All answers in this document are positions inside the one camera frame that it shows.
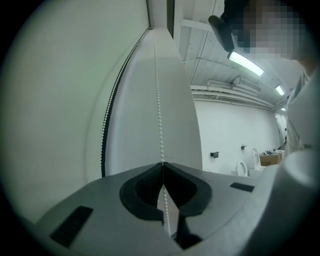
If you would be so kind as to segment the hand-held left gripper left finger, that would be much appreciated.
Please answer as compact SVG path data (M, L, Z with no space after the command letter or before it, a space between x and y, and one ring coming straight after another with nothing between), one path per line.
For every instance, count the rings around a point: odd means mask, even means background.
M158 208L161 163L100 178L40 218L42 243L55 256L175 256L182 248Z

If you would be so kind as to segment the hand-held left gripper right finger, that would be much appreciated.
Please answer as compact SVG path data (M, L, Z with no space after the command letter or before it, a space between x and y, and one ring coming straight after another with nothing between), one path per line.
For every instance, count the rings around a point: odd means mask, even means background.
M257 184L251 177L168 162L163 171L163 184L179 211L175 241L184 250L208 239L226 224Z

